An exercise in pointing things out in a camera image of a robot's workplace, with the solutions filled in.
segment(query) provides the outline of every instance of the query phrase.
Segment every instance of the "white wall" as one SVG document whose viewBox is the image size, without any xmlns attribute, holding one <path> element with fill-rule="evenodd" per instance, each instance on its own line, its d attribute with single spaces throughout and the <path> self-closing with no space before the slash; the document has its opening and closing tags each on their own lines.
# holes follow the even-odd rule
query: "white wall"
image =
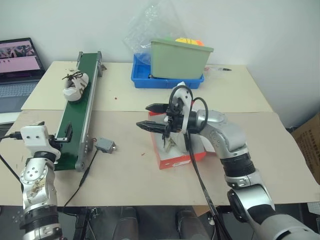
<svg viewBox="0 0 320 240">
<path fill-rule="evenodd" d="M 286 127 L 319 110 L 319 0 L 172 1 L 186 32 L 215 48 L 209 63 L 247 65 Z M 31 37 L 46 67 L 78 51 L 131 62 L 122 39 L 147 2 L 1 1 L 0 39 Z"/>
</svg>

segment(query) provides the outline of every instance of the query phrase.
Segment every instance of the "green conveyor belt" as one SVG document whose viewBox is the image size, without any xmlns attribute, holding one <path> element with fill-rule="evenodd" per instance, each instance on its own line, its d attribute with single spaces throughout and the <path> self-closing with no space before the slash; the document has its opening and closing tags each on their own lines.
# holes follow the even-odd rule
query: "green conveyor belt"
<svg viewBox="0 0 320 240">
<path fill-rule="evenodd" d="M 80 59 L 78 69 L 89 77 L 88 86 L 85 88 L 82 99 L 78 103 L 67 103 L 57 133 L 58 138 L 65 137 L 65 129 L 68 123 L 72 125 L 72 139 L 69 143 L 62 144 L 61 158 L 55 165 L 55 170 L 73 170 L 78 158 L 79 145 L 82 129 L 85 122 L 86 109 L 88 105 L 90 89 L 92 86 L 95 67 L 97 64 L 97 53 L 84 53 Z"/>
</svg>

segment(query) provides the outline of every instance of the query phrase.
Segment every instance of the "laptop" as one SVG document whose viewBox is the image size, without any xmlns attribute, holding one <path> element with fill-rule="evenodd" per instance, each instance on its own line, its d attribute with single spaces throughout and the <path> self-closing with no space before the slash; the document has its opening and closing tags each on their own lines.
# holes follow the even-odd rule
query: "laptop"
<svg viewBox="0 0 320 240">
<path fill-rule="evenodd" d="M 20 112 L 44 73 L 31 38 L 0 41 L 0 113 Z"/>
</svg>

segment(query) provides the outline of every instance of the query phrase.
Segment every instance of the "table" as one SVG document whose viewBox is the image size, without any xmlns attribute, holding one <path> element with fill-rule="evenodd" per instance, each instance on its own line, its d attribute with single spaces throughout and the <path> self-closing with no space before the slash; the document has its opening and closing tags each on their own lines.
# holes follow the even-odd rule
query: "table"
<svg viewBox="0 0 320 240">
<path fill-rule="evenodd" d="M 54 61 L 22 106 L 23 110 L 64 110 L 62 89 L 69 69 L 76 62 Z M 167 103 L 171 89 L 134 88 L 132 63 L 105 63 L 97 82 L 95 105 L 98 111 L 145 111 L 152 103 Z M 223 65 L 232 71 L 212 71 L 193 95 L 205 99 L 209 108 L 225 113 L 273 112 L 244 65 Z"/>
<path fill-rule="evenodd" d="M 74 64 L 54 62 L 51 65 L 10 131 L 17 131 L 36 121 L 45 121 L 50 133 L 57 131 L 65 104 L 63 96 L 59 95 L 62 95 L 63 87 L 60 79 Z M 90 132 L 93 137 L 115 141 L 117 150 L 112 154 L 98 153 L 85 183 L 69 205 L 206 205 L 192 165 L 159 170 L 150 133 L 135 125 L 148 118 L 144 110 L 146 105 L 166 103 L 171 90 L 135 89 L 130 82 L 130 63 L 105 65 L 108 70 L 97 85 Z M 319 186 L 299 148 L 278 115 L 272 112 L 246 68 L 226 67 L 235 72 L 223 73 L 213 81 L 207 79 L 198 90 L 193 91 L 194 96 L 203 97 L 210 109 L 233 112 L 227 113 L 227 116 L 244 129 L 252 161 L 260 169 L 276 204 L 318 201 Z M 30 156 L 23 142 L 13 139 L 0 143 L 0 153 L 17 173 Z M 229 187 L 224 181 L 219 159 L 208 154 L 198 163 L 198 167 L 214 203 L 228 205 L 226 193 Z M 81 177 L 82 173 L 75 171 L 56 172 L 59 206 L 74 193 Z M 0 195 L 0 205 L 21 205 L 20 184 L 3 165 L 0 165 L 0 181 L 3 183 L 0 191 L 6 193 Z"/>
<path fill-rule="evenodd" d="M 0 113 L 0 124 L 11 124 L 14 123 L 20 112 L 4 112 Z"/>
</svg>

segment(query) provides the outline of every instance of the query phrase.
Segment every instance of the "plastic bag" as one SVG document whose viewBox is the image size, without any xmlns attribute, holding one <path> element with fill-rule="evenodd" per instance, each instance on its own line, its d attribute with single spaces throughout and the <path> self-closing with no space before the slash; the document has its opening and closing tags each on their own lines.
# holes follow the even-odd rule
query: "plastic bag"
<svg viewBox="0 0 320 240">
<path fill-rule="evenodd" d="M 155 0 L 141 14 L 134 17 L 124 43 L 138 59 L 150 65 L 152 39 L 175 40 L 185 38 L 186 34 L 171 0 Z"/>
</svg>

